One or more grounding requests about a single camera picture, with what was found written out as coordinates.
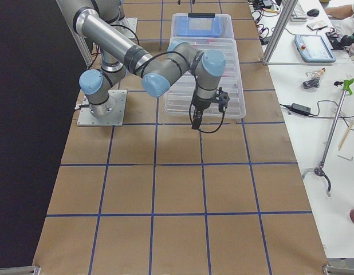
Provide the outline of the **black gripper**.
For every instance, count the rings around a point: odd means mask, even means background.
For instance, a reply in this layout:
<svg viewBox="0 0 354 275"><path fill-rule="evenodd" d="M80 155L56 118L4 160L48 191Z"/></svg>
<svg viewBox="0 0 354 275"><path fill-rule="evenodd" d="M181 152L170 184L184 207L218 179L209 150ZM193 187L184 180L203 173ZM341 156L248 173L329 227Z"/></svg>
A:
<svg viewBox="0 0 354 275"><path fill-rule="evenodd" d="M210 107L213 102L212 99L204 99L199 96L194 96L192 99L192 105L195 107L192 117L192 129L199 129L202 119L203 111Z"/></svg>

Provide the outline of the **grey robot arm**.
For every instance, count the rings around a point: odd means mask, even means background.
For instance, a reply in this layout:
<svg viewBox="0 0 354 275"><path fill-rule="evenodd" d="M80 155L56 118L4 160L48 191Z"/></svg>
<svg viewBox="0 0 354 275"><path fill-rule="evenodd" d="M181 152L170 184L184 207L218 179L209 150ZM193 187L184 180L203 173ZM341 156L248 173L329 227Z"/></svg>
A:
<svg viewBox="0 0 354 275"><path fill-rule="evenodd" d="M133 42L121 32L125 23L123 2L92 1L92 5L98 16L92 22L91 40L101 49L102 69L115 72L133 46Z"/></svg>
<svg viewBox="0 0 354 275"><path fill-rule="evenodd" d="M114 24L124 19L122 1L59 1L58 5L70 31L100 47L99 69L88 69L79 78L87 104L78 124L83 126L121 126L127 93L113 89L127 72L142 79L144 90L152 97L167 92L186 72L195 79L189 109L193 129L200 129L203 112L211 103L226 112L229 96L219 87L226 66L218 50L199 50L177 40L159 61L147 50L118 31Z"/></svg>

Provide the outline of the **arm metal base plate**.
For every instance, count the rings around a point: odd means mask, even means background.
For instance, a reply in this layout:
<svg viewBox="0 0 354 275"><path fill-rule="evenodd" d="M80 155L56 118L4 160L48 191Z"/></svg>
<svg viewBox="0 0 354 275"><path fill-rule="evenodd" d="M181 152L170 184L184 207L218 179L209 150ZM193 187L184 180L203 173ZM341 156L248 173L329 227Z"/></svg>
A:
<svg viewBox="0 0 354 275"><path fill-rule="evenodd" d="M137 28L136 17L125 17L116 23L116 29L129 39L135 39Z"/></svg>
<svg viewBox="0 0 354 275"><path fill-rule="evenodd" d="M108 101L102 105L92 105L84 96L77 125L79 127L106 127L123 125L127 90L110 89Z"/></svg>

